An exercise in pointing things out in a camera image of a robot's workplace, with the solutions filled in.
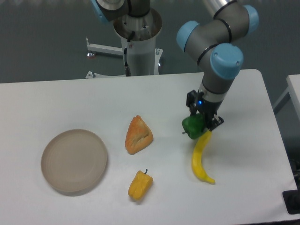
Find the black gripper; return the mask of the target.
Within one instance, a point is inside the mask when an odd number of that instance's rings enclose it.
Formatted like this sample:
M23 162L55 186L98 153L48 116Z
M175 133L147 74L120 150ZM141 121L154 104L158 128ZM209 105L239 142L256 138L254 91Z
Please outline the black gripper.
M224 119L218 116L218 109L221 106L226 92L215 94L205 88L199 88L198 92L190 91L186 97L186 106L189 108L190 116L197 113L203 115L206 128L213 131L224 123Z

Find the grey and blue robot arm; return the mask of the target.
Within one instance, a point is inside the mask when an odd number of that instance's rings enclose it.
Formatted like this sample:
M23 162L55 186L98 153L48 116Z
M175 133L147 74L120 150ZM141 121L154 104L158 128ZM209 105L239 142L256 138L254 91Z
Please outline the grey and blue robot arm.
M101 21L113 23L121 39L125 75L155 74L156 37L162 19L150 2L94 0L91 4ZM242 51L232 42L255 31L259 15L252 6L235 0L206 0L204 4L212 21L206 25L186 22L176 41L204 73L199 89L187 94L186 105L190 115L202 117L204 127L211 131L223 123L218 109L244 61Z

